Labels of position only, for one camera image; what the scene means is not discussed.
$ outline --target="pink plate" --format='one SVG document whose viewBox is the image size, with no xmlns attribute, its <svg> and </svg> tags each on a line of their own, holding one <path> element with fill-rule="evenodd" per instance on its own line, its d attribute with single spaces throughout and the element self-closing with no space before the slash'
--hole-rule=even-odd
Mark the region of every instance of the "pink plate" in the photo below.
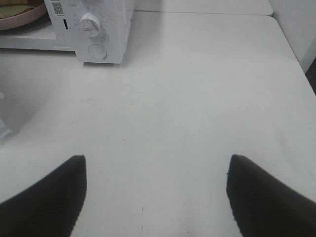
<svg viewBox="0 0 316 237">
<path fill-rule="evenodd" d="M 46 12 L 47 12 L 46 6 L 45 6 L 45 3 L 43 3 L 39 5 L 38 7 L 30 11 L 24 12 L 22 14 L 0 19 L 0 31 L 29 24 L 39 19 Z"/>
</svg>

